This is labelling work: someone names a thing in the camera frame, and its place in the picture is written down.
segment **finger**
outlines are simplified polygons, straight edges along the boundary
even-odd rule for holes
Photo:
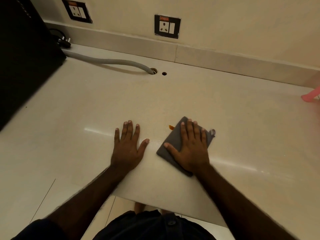
[[[207,134],[204,128],[201,129],[201,141],[202,144],[207,148]]]
[[[199,130],[199,126],[198,126],[197,121],[193,122],[193,130],[194,130],[194,138],[198,141],[201,141],[200,130]]]
[[[125,121],[125,122],[123,123],[123,128],[122,128],[122,133],[121,133],[121,139],[120,139],[120,141],[123,141],[123,140],[125,139],[126,134],[127,134],[127,130],[128,130],[128,122]]]
[[[116,128],[115,129],[115,133],[114,133],[114,144],[119,142],[119,129]]]
[[[125,138],[127,140],[131,140],[131,137],[132,137],[132,132],[134,131],[134,126],[132,124],[132,121],[129,120],[128,121],[128,131],[127,131],[127,135],[125,136]]]
[[[195,138],[195,135],[193,132],[193,126],[192,126],[192,119],[188,119],[188,121],[186,123],[186,131],[188,132],[189,140],[192,140]]]
[[[188,134],[186,131],[186,125],[184,122],[181,123],[181,138],[182,138],[182,144],[186,144],[188,141]]]
[[[136,130],[135,130],[134,135],[132,137],[132,140],[138,142],[139,135],[140,135],[140,125],[137,124],[136,125]]]
[[[178,152],[178,150],[168,142],[164,143],[163,146],[170,152],[170,154],[174,157],[174,159],[177,160],[177,158],[180,156],[180,153]]]
[[[150,140],[145,139],[144,141],[141,142],[141,145],[138,148],[138,157],[142,159],[144,151],[146,150],[147,145],[149,144]]]

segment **black shirt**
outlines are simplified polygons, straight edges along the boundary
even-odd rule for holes
[[[32,222],[13,240],[67,240],[62,229],[49,219]],[[161,215],[159,211],[144,211],[135,214],[128,211],[110,222],[98,232],[93,240],[119,239],[210,239],[215,238],[202,226],[176,216],[174,213]]]

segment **hand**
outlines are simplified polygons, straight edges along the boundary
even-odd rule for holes
[[[196,173],[209,164],[206,130],[202,128],[201,134],[197,121],[188,119],[187,125],[181,123],[182,148],[178,152],[171,144],[165,143],[165,148],[174,159],[185,169]]]
[[[115,129],[114,134],[114,149],[111,157],[110,166],[115,166],[123,172],[128,173],[134,169],[141,161],[144,151],[149,143],[149,139],[142,141],[139,149],[137,150],[137,143],[140,134],[140,125],[136,125],[133,133],[132,121],[124,122],[121,139],[119,139],[119,129]]]

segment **drill hole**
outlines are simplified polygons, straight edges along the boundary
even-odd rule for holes
[[[158,73],[158,70],[155,69],[155,68],[150,68],[152,71],[153,71],[153,74],[157,74]]]

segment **forearm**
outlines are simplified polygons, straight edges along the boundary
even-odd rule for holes
[[[81,239],[102,204],[126,174],[126,171],[110,166],[47,218],[59,225],[69,239]]]
[[[195,172],[235,239],[295,239],[236,190],[210,165]]]

